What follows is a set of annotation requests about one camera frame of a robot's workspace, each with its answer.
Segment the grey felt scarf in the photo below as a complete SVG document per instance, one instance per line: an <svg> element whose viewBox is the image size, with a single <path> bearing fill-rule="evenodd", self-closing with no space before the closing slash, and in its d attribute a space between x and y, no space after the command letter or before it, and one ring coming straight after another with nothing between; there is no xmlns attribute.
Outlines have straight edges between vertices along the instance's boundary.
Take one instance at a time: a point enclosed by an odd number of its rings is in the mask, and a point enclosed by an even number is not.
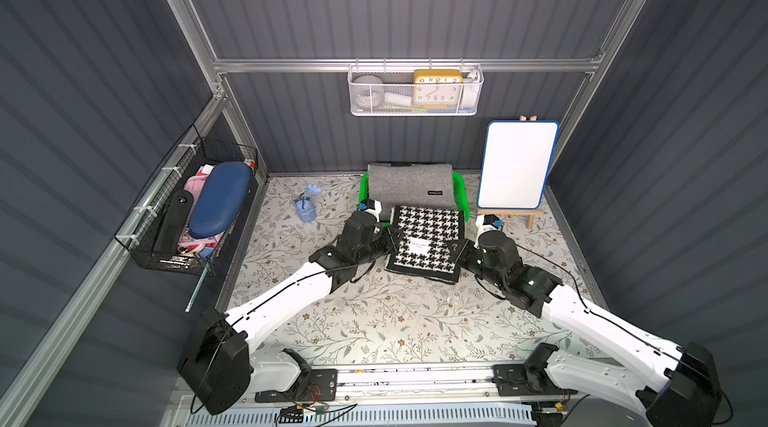
<svg viewBox="0 0 768 427"><path fill-rule="evenodd" d="M456 207L450 164L370 164L368 189L368 196L381 203L385 214L399 206L443 210Z"/></svg>

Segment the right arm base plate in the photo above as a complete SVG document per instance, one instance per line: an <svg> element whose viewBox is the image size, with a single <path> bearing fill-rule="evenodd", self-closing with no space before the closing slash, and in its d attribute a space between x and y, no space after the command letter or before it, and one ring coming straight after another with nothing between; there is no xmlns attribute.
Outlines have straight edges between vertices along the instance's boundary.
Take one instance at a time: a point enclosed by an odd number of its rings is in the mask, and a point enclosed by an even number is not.
<svg viewBox="0 0 768 427"><path fill-rule="evenodd" d="M492 366L492 382L500 397L557 396L569 397L572 392L557 387L548 376L545 365L503 363Z"/></svg>

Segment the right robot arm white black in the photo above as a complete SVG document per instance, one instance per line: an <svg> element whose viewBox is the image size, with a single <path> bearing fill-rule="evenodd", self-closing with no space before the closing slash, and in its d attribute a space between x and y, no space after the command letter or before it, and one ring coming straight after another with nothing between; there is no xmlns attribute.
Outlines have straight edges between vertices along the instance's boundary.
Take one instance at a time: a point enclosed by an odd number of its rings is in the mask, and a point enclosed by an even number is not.
<svg viewBox="0 0 768 427"><path fill-rule="evenodd" d="M712 353L654 336L586 300L564 280L527 265L499 230L452 241L450 260L496 287L515 308L566 329L610 360L582 358L543 343L518 378L532 392L577 391L643 415L653 426L716 426L723 392Z"/></svg>

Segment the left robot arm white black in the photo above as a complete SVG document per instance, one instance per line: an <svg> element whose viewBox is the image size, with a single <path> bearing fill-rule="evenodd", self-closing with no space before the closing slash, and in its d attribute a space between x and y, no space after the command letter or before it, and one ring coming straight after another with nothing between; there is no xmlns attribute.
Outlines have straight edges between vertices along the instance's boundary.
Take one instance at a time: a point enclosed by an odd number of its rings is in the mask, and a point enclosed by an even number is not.
<svg viewBox="0 0 768 427"><path fill-rule="evenodd" d="M402 239L402 231L383 225L377 214L357 211L341 234L278 285L226 312L205 310L177 365L193 392L191 413L221 414L249 389L303 395L311 375L307 362L291 349L260 354L258 347L303 309L357 280L360 265L395 253Z"/></svg>

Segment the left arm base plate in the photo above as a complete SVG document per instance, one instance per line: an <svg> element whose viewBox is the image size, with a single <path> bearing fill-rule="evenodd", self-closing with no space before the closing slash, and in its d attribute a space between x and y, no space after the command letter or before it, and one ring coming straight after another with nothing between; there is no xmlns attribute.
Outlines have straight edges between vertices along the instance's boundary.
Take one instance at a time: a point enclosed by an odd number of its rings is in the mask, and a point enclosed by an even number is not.
<svg viewBox="0 0 768 427"><path fill-rule="evenodd" d="M257 403L288 402L310 404L317 401L330 402L336 398L339 385L337 369L312 369L302 372L297 380L283 392L257 392Z"/></svg>

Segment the black white houndstooth scarf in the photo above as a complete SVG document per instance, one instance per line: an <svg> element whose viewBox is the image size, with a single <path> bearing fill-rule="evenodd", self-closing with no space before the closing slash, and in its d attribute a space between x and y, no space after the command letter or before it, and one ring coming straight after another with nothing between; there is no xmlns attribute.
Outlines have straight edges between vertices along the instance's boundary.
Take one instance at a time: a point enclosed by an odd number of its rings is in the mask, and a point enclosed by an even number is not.
<svg viewBox="0 0 768 427"><path fill-rule="evenodd" d="M386 269L408 276L454 285L460 268L450 260L449 244L465 238L465 217L460 210L396 206L391 227L402 238Z"/></svg>

